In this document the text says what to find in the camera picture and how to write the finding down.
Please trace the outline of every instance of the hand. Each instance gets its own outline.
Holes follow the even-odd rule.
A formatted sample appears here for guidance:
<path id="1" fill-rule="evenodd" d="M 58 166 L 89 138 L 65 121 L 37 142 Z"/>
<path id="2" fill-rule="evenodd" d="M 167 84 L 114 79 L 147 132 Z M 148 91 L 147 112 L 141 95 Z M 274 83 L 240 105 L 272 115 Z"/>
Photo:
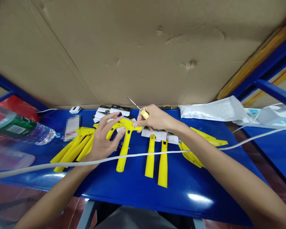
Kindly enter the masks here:
<path id="1" fill-rule="evenodd" d="M 156 105 L 152 104 L 147 107 L 143 107 L 149 113 L 149 118 L 145 120 L 142 115 L 138 115 L 137 122 L 133 124 L 134 127 L 144 127 L 149 126 L 150 131 L 155 129 L 164 129 L 166 131 L 172 132 L 179 121 L 170 116 L 168 113 L 161 110 Z"/>
<path id="2" fill-rule="evenodd" d="M 109 130 L 114 124 L 120 121 L 123 116 L 118 117 L 119 112 L 115 112 L 104 116 L 99 121 L 99 126 L 94 132 L 94 139 L 91 152 L 87 154 L 82 161 L 97 161 L 109 157 L 113 151 L 115 151 L 119 145 L 120 140 L 124 136 L 126 130 L 122 129 L 117 133 L 115 138 L 110 141 L 106 139 Z"/>

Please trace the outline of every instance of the floor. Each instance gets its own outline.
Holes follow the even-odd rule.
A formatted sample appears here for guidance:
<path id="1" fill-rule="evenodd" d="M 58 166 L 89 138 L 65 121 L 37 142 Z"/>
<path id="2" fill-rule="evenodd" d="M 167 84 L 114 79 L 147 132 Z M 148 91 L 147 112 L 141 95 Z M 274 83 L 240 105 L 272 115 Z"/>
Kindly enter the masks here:
<path id="1" fill-rule="evenodd" d="M 237 126 L 228 123 L 227 126 L 231 131 L 235 130 Z M 235 134 L 238 142 L 246 139 L 245 135 L 238 131 Z M 266 160 L 260 155 L 256 148 L 249 142 L 243 145 L 243 148 L 248 153 L 257 168 L 263 174 L 265 179 L 270 184 L 271 188 L 280 196 L 286 203 L 286 185 L 275 173 Z M 16 223 L 46 192 L 35 189 L 22 188 L 18 186 L 11 186 L 0 184 L 0 207 L 2 204 L 10 204 L 6 209 L 0 209 L 0 224 Z M 72 197 L 69 204 L 63 213 L 46 229 L 74 229 L 77 227 L 79 219 L 83 213 L 87 199 Z M 211 220 L 204 220 L 207 229 L 249 229 L 238 225 L 221 223 Z"/>

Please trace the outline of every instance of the blue table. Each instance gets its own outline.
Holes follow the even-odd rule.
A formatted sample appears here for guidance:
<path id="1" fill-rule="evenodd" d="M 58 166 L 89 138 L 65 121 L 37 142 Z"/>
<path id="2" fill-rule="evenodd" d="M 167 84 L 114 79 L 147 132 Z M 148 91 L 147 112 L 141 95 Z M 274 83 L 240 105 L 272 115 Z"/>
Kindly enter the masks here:
<path id="1" fill-rule="evenodd" d="M 180 119 L 179 110 L 167 112 Z M 95 114 L 95 110 L 82 110 L 79 114 L 81 115 L 81 126 L 93 126 L 92 116 Z M 138 110 L 131 110 L 131 114 L 136 117 Z M 67 118 L 71 116 L 67 110 L 48 111 L 41 119 L 41 123 L 56 131 L 62 131 Z M 188 126 L 210 134 L 217 139 L 228 141 L 228 146 L 237 144 L 236 139 L 223 122 L 199 119 L 180 120 Z M 149 138 L 141 137 L 140 134 L 133 132 L 128 153 L 146 153 L 148 142 Z M 36 160 L 33 165 L 39 165 L 49 163 L 64 145 L 65 143 L 53 141 L 44 146 L 18 143 L 15 148 L 34 154 Z M 112 156 L 117 156 L 120 149 L 118 147 L 118 151 L 114 152 Z M 161 144 L 156 143 L 155 152 L 160 150 Z M 179 150 L 179 147 L 169 144 L 168 150 Z M 241 147 L 227 150 L 225 153 L 265 181 Z M 116 160 L 102 163 L 84 180 L 75 196 L 195 218 L 251 225 L 246 213 L 211 174 L 205 168 L 200 169 L 187 161 L 182 154 L 168 155 L 168 188 L 158 186 L 159 160 L 160 155 L 156 155 L 154 179 L 144 176 L 145 156 L 127 158 L 125 170 L 122 173 L 116 171 Z M 67 171 L 55 173 L 53 169 L 44 169 L 8 177 L 2 179 L 1 182 L 47 191 L 64 177 Z"/>
<path id="2" fill-rule="evenodd" d="M 272 129 L 245 127 L 242 130 L 250 138 Z M 286 183 L 286 130 L 255 139 L 252 143 Z"/>

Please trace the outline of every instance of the white plastic bag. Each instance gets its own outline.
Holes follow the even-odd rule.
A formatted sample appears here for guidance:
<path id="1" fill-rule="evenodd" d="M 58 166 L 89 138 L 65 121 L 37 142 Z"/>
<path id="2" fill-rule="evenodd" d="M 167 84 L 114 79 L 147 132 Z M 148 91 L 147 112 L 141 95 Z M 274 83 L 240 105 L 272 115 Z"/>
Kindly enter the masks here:
<path id="1" fill-rule="evenodd" d="M 215 121 L 241 120 L 246 112 L 241 102 L 230 96 L 207 104 L 179 106 L 182 118 L 196 118 Z"/>

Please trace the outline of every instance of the power cord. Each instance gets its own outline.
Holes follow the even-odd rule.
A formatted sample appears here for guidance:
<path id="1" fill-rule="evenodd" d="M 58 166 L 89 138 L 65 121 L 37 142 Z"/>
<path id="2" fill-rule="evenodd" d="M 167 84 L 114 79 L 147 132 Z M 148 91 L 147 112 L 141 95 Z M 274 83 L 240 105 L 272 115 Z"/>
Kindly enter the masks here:
<path id="1" fill-rule="evenodd" d="M 273 134 L 282 130 L 286 130 L 286 127 L 284 128 L 280 128 L 280 129 L 276 129 L 264 134 L 260 134 L 257 136 L 254 136 L 252 138 L 249 138 L 247 140 L 244 140 L 234 146 L 230 146 L 230 147 L 226 147 L 226 148 L 218 148 L 220 150 L 228 150 L 228 149 L 233 149 L 236 147 L 241 146 L 242 144 L 245 144 L 253 139 L 257 139 L 260 137 L 264 137 L 266 135 L 269 134 Z M 115 156 L 115 157 L 109 157 L 109 158 L 105 158 L 102 160 L 98 160 L 98 161 L 91 161 L 91 162 L 71 162 L 71 163 L 49 163 L 49 164 L 42 164 L 42 165 L 35 165 L 35 166 L 31 166 L 31 167 L 27 167 L 27 168 L 23 168 L 23 169 L 17 169 L 17 170 L 11 170 L 11 171 L 6 171 L 6 172 L 0 172 L 0 179 L 1 178 L 5 178 L 5 177 L 11 177 L 11 176 L 15 176 L 18 174 L 22 174 L 22 173 L 27 173 L 27 172 L 32 172 L 32 171 L 36 171 L 36 170 L 41 170 L 41 169 L 48 169 L 48 168 L 55 168 L 55 167 L 73 167 L 73 166 L 86 166 L 86 165 L 93 165 L 93 164 L 99 164 L 99 163 L 103 163 L 103 162 L 107 162 L 107 161 L 111 161 L 111 160 L 115 160 L 115 159 L 119 159 L 119 158 L 125 158 L 125 157 L 136 157 L 136 156 L 147 156 L 147 155 L 157 155 L 157 154 L 163 154 L 163 153 L 183 153 L 183 152 L 191 152 L 191 151 L 168 151 L 168 152 L 157 152 L 157 153 L 142 153 L 142 154 L 129 154 L 129 155 L 124 155 L 124 156 Z"/>
<path id="2" fill-rule="evenodd" d="M 47 109 L 47 110 L 44 110 L 44 111 L 38 111 L 38 112 L 36 112 L 36 113 L 42 113 L 42 112 L 46 112 L 46 111 L 49 111 L 49 110 L 57 110 L 57 109 L 51 108 L 51 109 Z"/>

